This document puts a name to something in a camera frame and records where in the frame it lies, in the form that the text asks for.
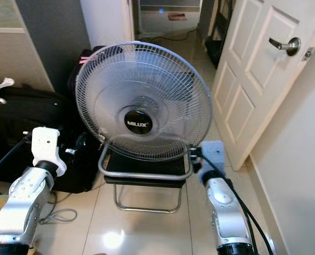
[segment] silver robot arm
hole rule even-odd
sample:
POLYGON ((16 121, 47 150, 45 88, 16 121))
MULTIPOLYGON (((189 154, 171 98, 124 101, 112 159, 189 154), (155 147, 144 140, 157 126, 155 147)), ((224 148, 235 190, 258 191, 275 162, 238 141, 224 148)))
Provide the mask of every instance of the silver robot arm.
POLYGON ((37 127, 32 132, 34 167, 15 180, 0 211, 0 254, 27 254, 40 212, 48 202, 54 179, 67 169, 59 158, 56 129, 37 127))
POLYGON ((194 153, 195 161, 205 156, 217 166, 214 170, 207 162, 202 162, 198 179, 205 186, 206 195, 212 205, 211 227, 218 255, 254 255, 251 240, 239 202, 222 178, 225 176, 225 150, 221 141, 204 141, 194 153))

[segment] chair leg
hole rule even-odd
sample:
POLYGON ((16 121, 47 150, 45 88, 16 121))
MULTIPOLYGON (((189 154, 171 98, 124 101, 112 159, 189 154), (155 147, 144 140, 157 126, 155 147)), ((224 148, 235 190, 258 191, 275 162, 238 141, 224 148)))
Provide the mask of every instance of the chair leg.
POLYGON ((121 210, 126 210, 126 211, 146 211, 149 213, 162 213, 162 214, 172 214, 175 213, 177 210, 179 210, 181 206, 181 192, 182 188, 179 189, 179 197, 178 197, 178 204, 175 208, 173 209, 159 209, 159 208, 145 208, 145 207, 128 207, 124 206, 121 201, 117 200, 117 189, 116 189, 116 184, 114 184, 114 202, 115 205, 120 208, 121 210))

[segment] door panel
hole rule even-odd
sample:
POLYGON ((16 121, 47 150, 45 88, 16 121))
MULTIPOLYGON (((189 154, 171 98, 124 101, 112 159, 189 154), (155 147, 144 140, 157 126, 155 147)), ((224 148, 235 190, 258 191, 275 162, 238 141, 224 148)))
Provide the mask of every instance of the door panel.
POLYGON ((240 169, 315 46, 315 0, 237 0, 212 87, 214 118, 240 169), (294 56, 269 43, 300 37, 294 56))

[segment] fan guard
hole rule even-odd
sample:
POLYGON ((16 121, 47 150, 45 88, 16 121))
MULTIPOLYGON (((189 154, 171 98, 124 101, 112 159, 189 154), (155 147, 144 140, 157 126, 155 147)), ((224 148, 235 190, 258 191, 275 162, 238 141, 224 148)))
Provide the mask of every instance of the fan guard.
POLYGON ((169 160, 198 145, 212 119, 210 92, 182 57, 145 42, 104 47, 81 68, 79 113, 112 150, 141 160, 169 160))

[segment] luggage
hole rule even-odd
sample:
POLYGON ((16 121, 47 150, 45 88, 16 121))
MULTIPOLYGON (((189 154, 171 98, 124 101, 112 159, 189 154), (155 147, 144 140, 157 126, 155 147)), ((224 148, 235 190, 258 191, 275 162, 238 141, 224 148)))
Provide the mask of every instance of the luggage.
MULTIPOLYGON (((93 185, 100 155, 99 143, 87 132, 76 106, 65 97, 30 88, 4 88, 0 104, 0 159, 23 138, 23 131, 38 126, 59 129, 60 157, 67 164, 66 173, 55 180, 54 189, 79 193, 93 185), (74 155, 65 149, 77 149, 74 155)), ((13 182, 26 167, 32 166, 31 145, 24 144, 0 168, 0 181, 13 182)))

